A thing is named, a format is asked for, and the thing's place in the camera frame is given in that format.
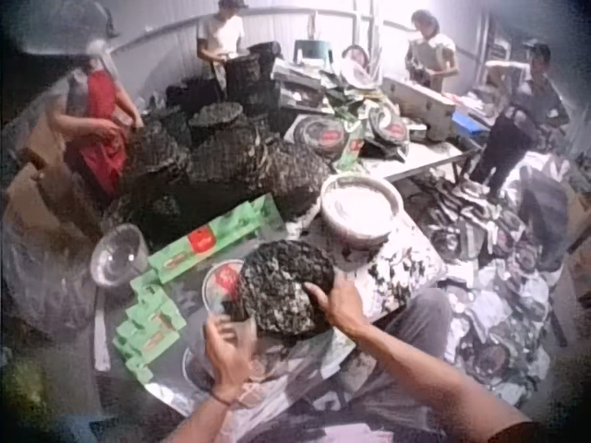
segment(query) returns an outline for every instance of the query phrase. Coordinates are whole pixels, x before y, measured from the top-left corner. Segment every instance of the man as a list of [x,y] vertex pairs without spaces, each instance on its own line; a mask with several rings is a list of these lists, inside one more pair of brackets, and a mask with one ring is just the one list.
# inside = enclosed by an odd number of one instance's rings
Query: man
[[[256,441],[333,441],[326,439],[321,429],[344,420],[349,424],[366,423],[371,429],[392,429],[394,441],[445,440],[441,433],[418,430],[428,427],[425,406],[453,439],[544,441],[539,426],[437,358],[443,355],[452,320],[450,305],[441,291],[430,290],[416,297],[384,332],[364,317],[359,293],[345,277],[337,276],[330,296],[313,284],[307,283],[306,287],[331,324],[372,355],[380,368],[374,370],[346,411],[333,416],[280,416],[262,434],[253,436]],[[226,320],[208,320],[206,350],[215,367],[215,386],[211,398],[177,429],[170,441],[211,442],[216,438],[248,378],[253,335],[241,334],[243,340],[233,345],[224,340],[235,337]],[[356,436],[352,429],[346,439],[337,441],[384,441],[383,434],[375,436],[382,440],[371,439],[372,434]]]
[[455,43],[440,33],[440,24],[430,12],[419,9],[411,20],[420,35],[410,41],[406,69],[412,80],[441,92],[443,80],[460,73]]
[[197,28],[197,57],[203,60],[203,78],[219,82],[225,90],[223,64],[241,49],[244,24],[237,14],[246,8],[244,0],[220,0],[217,14],[199,21]]
[[[490,130],[487,147],[470,179],[483,183],[496,168],[488,184],[492,198],[498,196],[511,170],[536,146],[542,125],[560,127],[569,123],[561,98],[547,77],[550,49],[536,42],[531,47],[530,57],[529,64],[487,62],[489,78],[509,97],[509,105]],[[514,91],[509,91],[506,78],[515,69],[524,71],[525,80]],[[556,112],[554,116],[550,116],[552,111]]]

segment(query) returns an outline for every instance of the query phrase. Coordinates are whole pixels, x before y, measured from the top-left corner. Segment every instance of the woman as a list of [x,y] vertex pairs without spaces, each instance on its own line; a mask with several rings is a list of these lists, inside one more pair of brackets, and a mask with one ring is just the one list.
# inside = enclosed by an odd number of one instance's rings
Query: woman
[[49,107],[49,120],[66,140],[65,161],[78,173],[101,207],[118,196],[119,177],[127,158],[126,133],[114,121],[118,107],[143,127],[138,108],[116,79],[104,42],[93,42],[84,67],[67,80]]
[[460,72],[455,43],[440,33],[440,24],[430,12],[419,9],[411,20],[420,35],[410,41],[406,69],[413,81],[441,92],[443,80]]
[[[548,80],[551,52],[544,43],[535,43],[530,49],[530,63],[487,62],[490,79],[509,96],[509,104],[501,112],[490,130],[487,147],[470,179],[483,183],[490,172],[490,196],[495,198],[511,170],[536,147],[540,127],[560,127],[569,123],[558,92]],[[515,91],[507,90],[505,78],[512,69],[524,72],[525,79]]]

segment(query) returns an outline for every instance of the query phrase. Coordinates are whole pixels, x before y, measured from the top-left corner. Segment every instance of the metal wall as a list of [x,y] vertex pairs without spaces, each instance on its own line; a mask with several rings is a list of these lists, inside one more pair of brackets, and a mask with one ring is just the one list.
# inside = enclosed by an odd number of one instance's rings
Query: metal wall
[[[461,75],[446,82],[445,89],[465,92],[474,82],[481,54],[486,15],[473,0],[247,0],[243,14],[249,46],[276,40],[287,59],[293,57],[294,41],[306,39],[308,15],[319,11],[320,38],[339,54],[349,44],[368,48],[372,2],[382,2],[384,27],[381,36],[385,76],[404,75],[404,55],[410,16],[418,8],[430,9],[441,30],[459,48]],[[196,26],[199,17],[214,13],[217,0],[102,0],[114,16],[121,35],[113,42],[114,59],[121,79],[132,97],[148,97],[157,90],[200,72]]]

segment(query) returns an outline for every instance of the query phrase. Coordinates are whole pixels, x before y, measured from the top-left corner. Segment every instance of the knee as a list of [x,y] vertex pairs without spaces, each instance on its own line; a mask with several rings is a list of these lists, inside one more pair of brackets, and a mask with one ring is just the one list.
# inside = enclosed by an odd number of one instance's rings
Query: knee
[[440,317],[452,321],[452,306],[447,294],[441,289],[429,288],[420,293],[413,304],[417,310],[430,317]]

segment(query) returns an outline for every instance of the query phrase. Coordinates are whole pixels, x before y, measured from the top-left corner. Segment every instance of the hand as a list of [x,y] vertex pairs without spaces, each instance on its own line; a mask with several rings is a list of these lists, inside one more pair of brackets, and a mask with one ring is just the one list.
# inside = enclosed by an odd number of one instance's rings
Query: hand
[[429,78],[436,78],[439,76],[439,71],[434,71],[433,69],[427,69],[425,68],[425,74],[429,77]]
[[95,136],[106,140],[113,139],[121,134],[121,128],[117,124],[103,118],[94,119],[90,131]]
[[304,287],[316,298],[329,322],[347,336],[355,336],[360,328],[368,324],[355,284],[342,273],[336,274],[330,296],[315,284],[305,283]]
[[137,115],[133,121],[134,129],[141,129],[144,127],[144,121],[141,119],[141,115]]
[[250,377],[257,326],[253,319],[233,324],[228,316],[209,317],[204,334],[205,354],[215,375],[213,392],[231,403],[238,398]]

